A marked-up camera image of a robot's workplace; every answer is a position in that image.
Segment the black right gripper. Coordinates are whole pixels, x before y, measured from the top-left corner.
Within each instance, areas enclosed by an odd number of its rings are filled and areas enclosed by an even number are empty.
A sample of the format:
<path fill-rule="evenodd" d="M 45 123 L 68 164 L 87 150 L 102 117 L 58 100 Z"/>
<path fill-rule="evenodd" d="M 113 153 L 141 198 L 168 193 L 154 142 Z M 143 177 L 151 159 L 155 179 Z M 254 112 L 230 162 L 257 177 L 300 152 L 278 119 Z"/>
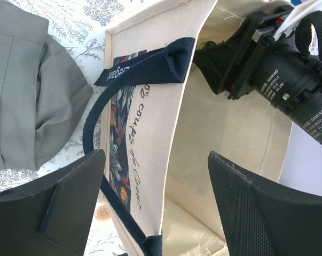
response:
<path fill-rule="evenodd" d="M 194 64 L 214 93 L 236 100 L 255 90 L 276 106 L 304 103 L 322 90 L 322 11 L 304 17 L 289 37 L 273 39 L 292 10 L 253 12 L 222 45 L 195 52 Z"/>

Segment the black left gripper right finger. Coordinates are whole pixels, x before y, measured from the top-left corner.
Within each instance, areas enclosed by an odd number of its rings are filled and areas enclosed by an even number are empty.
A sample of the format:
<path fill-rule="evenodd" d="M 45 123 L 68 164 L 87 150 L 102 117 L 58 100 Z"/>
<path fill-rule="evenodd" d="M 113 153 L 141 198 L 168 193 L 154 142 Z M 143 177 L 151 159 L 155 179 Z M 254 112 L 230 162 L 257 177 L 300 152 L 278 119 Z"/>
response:
<path fill-rule="evenodd" d="M 322 196 L 283 186 L 214 151 L 208 170 L 230 255 L 322 255 Z"/>

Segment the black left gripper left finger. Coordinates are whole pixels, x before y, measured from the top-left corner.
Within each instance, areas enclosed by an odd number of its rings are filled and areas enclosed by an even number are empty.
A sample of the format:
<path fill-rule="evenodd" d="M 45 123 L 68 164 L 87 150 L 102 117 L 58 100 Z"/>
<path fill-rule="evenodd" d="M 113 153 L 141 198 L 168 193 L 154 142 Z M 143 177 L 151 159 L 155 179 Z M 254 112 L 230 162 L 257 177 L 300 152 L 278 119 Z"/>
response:
<path fill-rule="evenodd" d="M 83 255 L 105 166 L 95 150 L 0 193 L 0 255 Z"/>

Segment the beige canvas tote bag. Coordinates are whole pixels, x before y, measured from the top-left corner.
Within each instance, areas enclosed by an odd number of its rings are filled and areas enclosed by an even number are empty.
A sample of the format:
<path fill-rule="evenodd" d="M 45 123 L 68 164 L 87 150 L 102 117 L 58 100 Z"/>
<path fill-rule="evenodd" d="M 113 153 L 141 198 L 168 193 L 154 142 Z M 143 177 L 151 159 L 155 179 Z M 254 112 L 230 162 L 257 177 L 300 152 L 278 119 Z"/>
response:
<path fill-rule="evenodd" d="M 228 255 L 208 171 L 216 151 L 278 181 L 292 122 L 258 93 L 216 95 L 195 50 L 229 39 L 255 11 L 286 1 L 157 1 L 107 27 L 104 92 L 83 129 L 101 122 L 101 191 L 127 255 Z"/>

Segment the clear Chang bottle back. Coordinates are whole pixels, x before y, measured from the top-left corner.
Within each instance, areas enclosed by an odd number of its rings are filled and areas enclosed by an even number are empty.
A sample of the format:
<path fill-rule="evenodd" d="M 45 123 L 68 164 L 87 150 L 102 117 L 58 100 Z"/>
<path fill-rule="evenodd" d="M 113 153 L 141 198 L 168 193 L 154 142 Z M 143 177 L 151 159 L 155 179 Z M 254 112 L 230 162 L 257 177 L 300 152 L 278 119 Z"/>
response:
<path fill-rule="evenodd" d="M 217 45 L 222 45 L 224 43 L 224 41 L 220 42 L 220 43 L 216 43 L 212 40 L 209 40 L 209 41 L 204 41 L 202 43 L 200 43 L 199 45 L 199 50 L 202 50 L 202 49 L 207 49 L 207 48 L 210 48 L 210 47 L 214 47 L 214 46 L 217 46 Z"/>

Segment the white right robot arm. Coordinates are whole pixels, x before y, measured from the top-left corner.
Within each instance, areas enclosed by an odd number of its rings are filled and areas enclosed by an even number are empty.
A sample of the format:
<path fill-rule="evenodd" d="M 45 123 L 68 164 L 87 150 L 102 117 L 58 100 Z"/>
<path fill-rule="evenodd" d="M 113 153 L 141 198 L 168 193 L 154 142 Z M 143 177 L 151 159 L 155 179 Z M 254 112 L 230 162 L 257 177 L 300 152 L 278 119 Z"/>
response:
<path fill-rule="evenodd" d="M 197 50 L 193 61 L 215 94 L 237 100 L 256 91 L 322 145 L 322 11 L 275 39 L 293 12 L 288 5 L 253 12 L 229 39 Z"/>

